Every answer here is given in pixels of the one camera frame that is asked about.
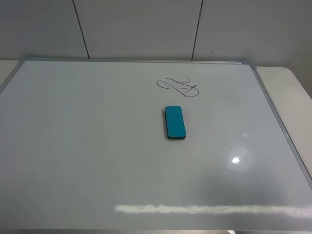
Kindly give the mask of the teal whiteboard eraser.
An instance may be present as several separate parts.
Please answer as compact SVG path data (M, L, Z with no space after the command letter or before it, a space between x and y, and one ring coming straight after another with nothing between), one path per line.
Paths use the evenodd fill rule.
M166 106L164 108L167 138L169 140L184 140L186 128L180 106Z

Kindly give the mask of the white whiteboard with aluminium frame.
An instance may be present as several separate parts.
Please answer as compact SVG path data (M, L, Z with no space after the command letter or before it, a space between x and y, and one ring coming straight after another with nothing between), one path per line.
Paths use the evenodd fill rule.
M0 87L0 226L310 231L312 179L250 62L26 58Z

